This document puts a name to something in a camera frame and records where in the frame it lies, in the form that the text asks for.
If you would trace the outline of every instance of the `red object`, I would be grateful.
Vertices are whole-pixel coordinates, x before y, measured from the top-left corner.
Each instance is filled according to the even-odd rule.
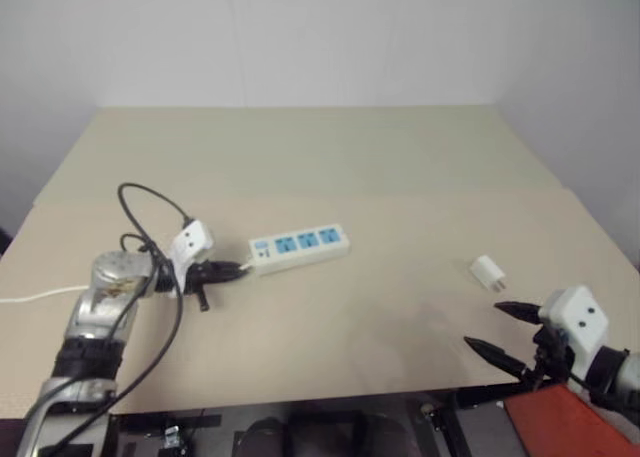
[[[640,446],[564,385],[511,397],[506,406],[531,457],[640,457]]]

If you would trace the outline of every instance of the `table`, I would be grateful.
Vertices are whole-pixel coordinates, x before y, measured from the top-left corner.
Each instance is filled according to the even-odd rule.
[[[207,126],[209,133],[218,128],[219,116],[235,115],[228,119],[253,128],[246,120],[254,112],[258,120],[269,120],[273,112],[279,116],[274,120],[287,122],[289,134],[284,127],[276,126],[279,132],[274,132],[262,126],[260,139],[284,145],[282,155],[290,152],[289,160],[308,152],[308,142],[291,148],[294,139],[287,135],[321,126],[318,116],[324,112],[342,122],[343,137],[352,135],[348,127],[367,132],[381,127],[385,114],[393,122],[406,119],[405,128],[413,129],[414,137],[401,132],[391,145],[377,134],[371,148],[355,131],[359,137],[351,144],[329,139],[333,147],[328,148],[344,150],[338,157],[326,148],[320,153],[332,159],[330,171],[324,172],[329,183],[316,175],[322,170],[318,163],[311,164],[313,172],[301,179],[286,179],[282,170],[250,179],[248,167],[260,173],[266,164],[260,163],[257,151],[244,160],[239,153],[237,166],[233,164],[233,153],[242,146],[230,140],[235,141],[240,131],[231,132],[235,127],[227,123],[228,138],[215,141],[215,169],[187,166],[184,175],[174,175],[173,180],[163,173],[166,166],[177,169],[171,167],[169,150],[175,157],[176,148],[184,147],[165,140],[172,133],[169,122],[178,122],[175,127],[191,136],[186,148],[200,150],[212,145],[201,139]],[[170,196],[207,222],[218,240],[217,258],[244,258],[246,241],[252,237],[329,222],[344,226],[352,252],[335,261],[209,287],[213,305],[208,313],[198,311],[195,298],[188,299],[174,346],[117,407],[119,412],[509,382],[509,376],[467,348],[462,336],[489,340],[531,362],[534,328],[508,318],[492,304],[505,299],[541,303],[553,290],[576,283],[589,285],[609,315],[610,344],[640,348],[637,272],[574,195],[537,163],[492,109],[379,112],[107,109],[39,196],[0,263],[0,298],[87,282],[93,258],[115,248],[119,234],[130,228],[113,192],[119,181],[135,179],[163,192],[169,187]],[[378,124],[364,125],[363,118]],[[351,120],[357,125],[347,125]],[[317,125],[309,126],[311,121]],[[434,130],[438,126],[449,138]],[[118,136],[117,146],[107,142],[113,135]],[[473,158],[463,152],[465,135]],[[162,165],[140,165],[138,150],[152,137],[164,141],[165,151],[158,157]],[[278,154],[265,142],[260,148],[264,158]],[[355,154],[358,148],[362,157]],[[365,158],[381,148],[386,149],[382,157],[376,153]],[[439,158],[432,152],[440,152]],[[117,154],[125,156],[123,164],[117,172],[107,171],[105,162],[114,162]],[[194,155],[203,164],[202,152]],[[510,155],[519,159],[517,168],[505,163]],[[425,160],[436,165],[423,165]],[[470,162],[473,172],[465,173]],[[397,165],[397,173],[389,173],[390,166]],[[215,184],[209,186],[208,172],[233,178],[211,179]],[[377,177],[375,185],[362,173]],[[91,179],[81,180],[83,175]],[[344,179],[343,185],[331,192],[337,176]],[[305,186],[312,190],[304,192]],[[132,205],[160,242],[176,232],[179,219],[162,203],[143,195],[134,199],[132,193]],[[468,273],[469,261],[482,253],[506,271],[506,295],[487,292]],[[0,356],[13,366],[0,375],[0,417],[20,416],[34,400],[51,371],[75,299],[66,295],[0,307]],[[141,303],[118,376],[120,388],[159,348],[174,309],[175,302],[164,297]]]

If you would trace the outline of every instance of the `black wires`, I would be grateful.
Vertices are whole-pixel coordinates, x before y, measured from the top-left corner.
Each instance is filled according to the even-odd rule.
[[[124,184],[121,184],[118,187],[118,200],[120,201],[120,205],[122,206],[122,210],[124,211],[125,215],[129,219],[131,224],[135,227],[136,231],[139,233],[139,235],[136,235],[136,234],[125,234],[125,235],[128,235],[128,237],[130,237],[130,238],[132,236],[135,236],[135,238],[137,240],[140,240],[143,243],[143,246],[151,254],[153,268],[152,268],[152,275],[150,276],[149,279],[147,279],[147,282],[145,283],[144,287],[136,294],[136,296],[134,298],[131,299],[131,301],[129,302],[129,304],[127,306],[128,308],[125,309],[125,311],[123,311],[118,316],[118,319],[115,322],[115,325],[111,328],[111,331],[110,331],[109,336],[108,336],[108,340],[111,340],[113,338],[113,335],[114,335],[114,333],[115,333],[115,331],[117,329],[117,326],[119,325],[120,321],[126,315],[126,311],[131,308],[131,306],[133,305],[135,300],[137,300],[137,298],[139,298],[139,296],[141,296],[141,295],[143,295],[145,293],[149,283],[154,280],[153,279],[153,274],[155,274],[156,272],[160,272],[161,270],[165,275],[169,276],[169,278],[171,279],[171,282],[173,284],[173,288],[175,289],[175,292],[177,294],[176,314],[175,314],[175,319],[174,319],[174,322],[173,322],[173,326],[172,326],[171,331],[169,333],[169,336],[167,337],[167,340],[164,343],[164,345],[162,346],[162,348],[158,351],[158,353],[156,354],[154,359],[151,361],[151,363],[140,373],[140,375],[138,377],[136,377],[133,380],[133,382],[131,382],[131,384],[129,384],[129,386],[126,389],[124,389],[120,394],[118,394],[111,401],[107,402],[102,407],[100,407],[95,413],[93,413],[89,418],[87,418],[87,420],[85,420],[82,424],[80,424],[73,431],[71,431],[64,438],[62,438],[55,446],[53,446],[51,448],[48,448],[47,452],[45,454],[47,457],[53,457],[54,455],[58,454],[62,449],[64,449],[64,447],[67,446],[67,444],[69,442],[71,442],[77,436],[82,434],[82,432],[84,432],[86,429],[88,429],[94,422],[96,422],[98,419],[103,417],[114,405],[116,405],[118,402],[120,402],[122,399],[124,399],[127,395],[129,395],[153,371],[153,369],[155,369],[155,367],[160,363],[160,361],[162,360],[164,355],[167,353],[167,351],[171,347],[171,344],[173,344],[173,341],[174,341],[174,339],[176,337],[176,334],[178,333],[178,329],[180,328],[180,323],[182,321],[182,314],[183,314],[183,309],[184,309],[184,296],[182,294],[182,291],[180,290],[180,285],[178,283],[178,279],[177,279],[175,270],[173,268],[173,263],[171,262],[171,260],[169,260],[167,258],[167,256],[162,252],[162,250],[160,250],[160,248],[156,245],[156,243],[153,241],[153,239],[151,239],[151,236],[147,233],[147,231],[144,229],[144,227],[142,227],[142,225],[140,224],[138,219],[131,212],[131,209],[129,208],[129,204],[128,204],[125,196],[124,196],[124,191],[127,188],[137,188],[137,189],[140,189],[140,190],[144,190],[144,191],[146,191],[146,192],[148,192],[148,193],[150,193],[150,194],[152,194],[152,195],[164,200],[165,202],[169,203],[173,208],[175,208],[181,214],[181,216],[183,218],[183,225],[185,225],[185,226],[189,225],[189,223],[193,221],[193,219],[191,219],[184,212],[184,210],[182,210],[182,208],[180,206],[178,206],[175,202],[173,202],[169,198],[165,197],[164,195],[160,194],[159,192],[157,192],[157,191],[155,191],[155,190],[153,190],[153,189],[151,189],[149,187],[146,187],[146,186],[140,185],[140,184],[130,183],[130,182],[126,182]],[[126,237],[123,236],[123,237],[121,237],[121,240],[120,240],[121,245],[123,245],[123,246],[124,246],[124,243],[123,243],[124,242],[124,238],[126,238]]]

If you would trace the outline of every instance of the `white power strip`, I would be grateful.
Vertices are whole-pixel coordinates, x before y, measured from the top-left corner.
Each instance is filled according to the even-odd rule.
[[[338,224],[270,235],[249,241],[251,264],[258,275],[341,257],[351,243]]]

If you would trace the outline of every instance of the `white wall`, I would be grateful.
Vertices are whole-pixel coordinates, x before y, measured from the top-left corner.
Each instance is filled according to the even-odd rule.
[[[595,209],[602,206],[603,212],[620,212],[621,221],[628,220],[630,213],[620,210],[618,200],[596,196],[601,179],[607,186],[617,182],[618,176],[606,176],[610,165],[632,172],[625,137],[601,159],[599,149],[587,144],[600,136],[588,123],[588,135],[583,127],[572,127],[567,140],[558,137],[565,135],[564,128],[550,132],[539,124],[561,115],[558,120],[568,125],[579,104],[562,102],[568,105],[567,117],[558,114],[560,106],[536,104],[535,114],[529,110],[529,102],[544,100],[547,89],[563,94],[573,88],[574,77],[559,79],[554,65],[582,61],[585,52],[609,55],[613,46],[615,55],[626,55],[630,49],[617,64],[631,76],[625,85],[633,78],[637,83],[638,0],[589,0],[588,6],[582,1],[0,0],[0,225],[17,230],[98,106],[497,100],[568,185],[575,175],[575,181],[583,181],[582,167],[567,159],[565,175],[557,162],[564,162],[562,152],[569,145],[584,143],[581,152],[600,170],[588,177],[596,184],[576,190],[587,203],[595,199]],[[595,49],[564,38],[550,15],[569,35],[592,29]],[[618,23],[620,30],[610,36],[608,30]],[[556,46],[561,52],[554,60],[548,53]],[[606,81],[607,93],[615,92],[617,82],[609,81],[614,72],[599,62],[590,58],[579,76],[594,74],[586,75],[593,79],[588,85]],[[586,98],[589,117],[607,115],[613,107],[600,107],[604,98],[575,97]],[[624,126],[638,134],[637,122],[624,122],[616,124],[620,134]],[[616,223],[611,225],[609,232],[626,242],[629,224],[620,227],[620,235]]]

